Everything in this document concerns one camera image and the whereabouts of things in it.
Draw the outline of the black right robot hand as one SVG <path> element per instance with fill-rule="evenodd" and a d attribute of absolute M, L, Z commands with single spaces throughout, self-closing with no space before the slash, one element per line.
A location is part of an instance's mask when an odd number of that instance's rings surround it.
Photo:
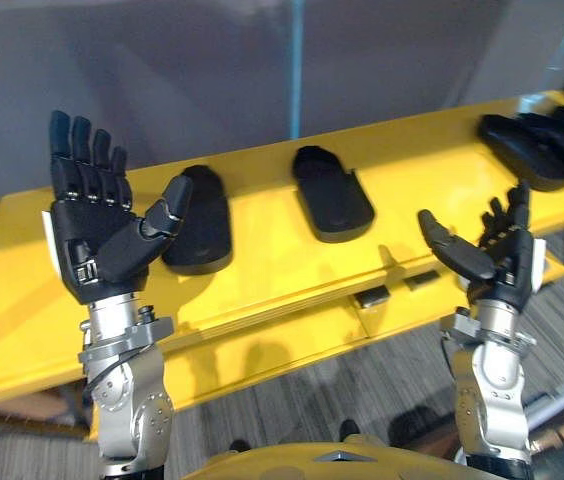
<path fill-rule="evenodd" d="M 468 281 L 471 305 L 501 301 L 521 312 L 532 291 L 534 237 L 529 230 L 530 187 L 524 180 L 507 191 L 508 206 L 498 198 L 481 216 L 483 232 L 477 244 L 451 233 L 427 209 L 417 219 L 433 255 Z"/>

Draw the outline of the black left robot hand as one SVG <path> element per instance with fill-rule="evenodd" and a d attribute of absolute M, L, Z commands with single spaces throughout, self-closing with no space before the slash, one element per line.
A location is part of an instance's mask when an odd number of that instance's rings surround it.
<path fill-rule="evenodd" d="M 50 205 L 55 254 L 65 287 L 87 305 L 144 289 L 150 264 L 184 224 L 193 182 L 174 176 L 139 216 L 126 176 L 127 152 L 82 116 L 52 112 Z"/>

